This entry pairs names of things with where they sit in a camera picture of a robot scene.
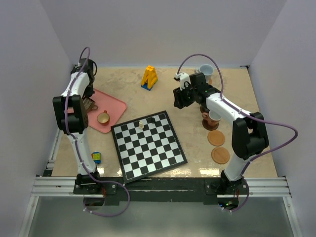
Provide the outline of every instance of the white cup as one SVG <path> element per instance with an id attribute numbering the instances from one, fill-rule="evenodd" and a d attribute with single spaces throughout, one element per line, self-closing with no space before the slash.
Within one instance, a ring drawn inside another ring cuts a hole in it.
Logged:
<path id="1" fill-rule="evenodd" d="M 206 83 L 209 83 L 209 80 L 211 79 L 211 76 L 214 72 L 214 68 L 209 64 L 203 64 L 199 68 L 196 68 L 194 70 L 195 73 L 203 73 L 205 76 Z"/>

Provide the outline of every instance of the black and white checkered board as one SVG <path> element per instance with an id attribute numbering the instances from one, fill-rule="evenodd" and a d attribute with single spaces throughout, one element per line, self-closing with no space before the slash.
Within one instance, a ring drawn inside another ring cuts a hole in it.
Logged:
<path id="1" fill-rule="evenodd" d="M 139 128 L 139 121 L 144 129 Z M 187 163 L 166 111 L 111 127 L 125 183 Z"/>

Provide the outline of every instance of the gray floor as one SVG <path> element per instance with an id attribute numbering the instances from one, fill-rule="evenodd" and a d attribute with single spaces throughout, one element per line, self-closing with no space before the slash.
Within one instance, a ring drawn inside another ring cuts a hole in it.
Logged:
<path id="1" fill-rule="evenodd" d="M 120 206 L 101 207 L 116 212 Z M 291 237 L 282 198 L 252 197 L 238 212 L 202 203 L 132 202 L 121 216 L 83 212 L 81 197 L 40 197 L 30 237 Z"/>

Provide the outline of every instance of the gray wall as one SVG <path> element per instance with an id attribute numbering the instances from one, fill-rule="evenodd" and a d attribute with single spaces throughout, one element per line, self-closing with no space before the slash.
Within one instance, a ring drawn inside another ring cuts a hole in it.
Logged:
<path id="1" fill-rule="evenodd" d="M 249 65 L 285 0 L 41 0 L 70 60 L 91 46 L 99 65 L 179 65 L 192 53 Z M 188 65 L 208 62 L 192 59 Z"/>
<path id="2" fill-rule="evenodd" d="M 10 237 L 47 163 L 70 61 L 38 0 L 3 0 L 0 29 L 0 236 Z"/>
<path id="3" fill-rule="evenodd" d="M 288 0 L 250 66 L 260 110 L 266 119 L 292 124 L 299 137 L 274 153 L 286 175 L 304 236 L 315 236 L 316 197 L 316 1 Z M 293 132 L 268 127 L 271 146 Z"/>

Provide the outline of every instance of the wooden table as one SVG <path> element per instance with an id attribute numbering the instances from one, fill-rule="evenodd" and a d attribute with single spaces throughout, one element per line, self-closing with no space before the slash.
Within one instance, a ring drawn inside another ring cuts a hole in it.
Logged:
<path id="1" fill-rule="evenodd" d="M 127 103 L 127 109 L 118 123 L 166 110 L 177 133 L 188 163 L 176 169 L 154 175 L 155 177 L 218 177 L 227 164 L 213 161 L 211 152 L 215 148 L 208 140 L 207 131 L 202 126 L 199 105 L 194 103 L 187 108 L 173 107 L 172 90 L 179 87 L 173 80 L 176 68 L 156 69 L 158 82 L 151 91 L 141 88 L 145 68 L 100 68 L 94 87 Z M 193 69 L 183 69 L 188 74 Z M 258 111 L 257 101 L 252 89 L 247 69 L 223 69 L 224 94 L 243 109 Z M 220 89 L 217 71 L 212 76 L 213 86 Z M 226 137 L 223 147 L 233 154 L 231 146 L 232 128 L 221 120 L 218 130 Z M 100 133 L 93 128 L 87 129 L 91 152 L 102 154 L 98 171 L 101 176 L 121 176 L 117 152 L 112 133 Z M 58 150 L 52 176 L 76 176 L 77 163 L 68 138 L 63 135 Z M 254 161 L 245 173 L 246 177 L 277 177 L 271 154 Z"/>

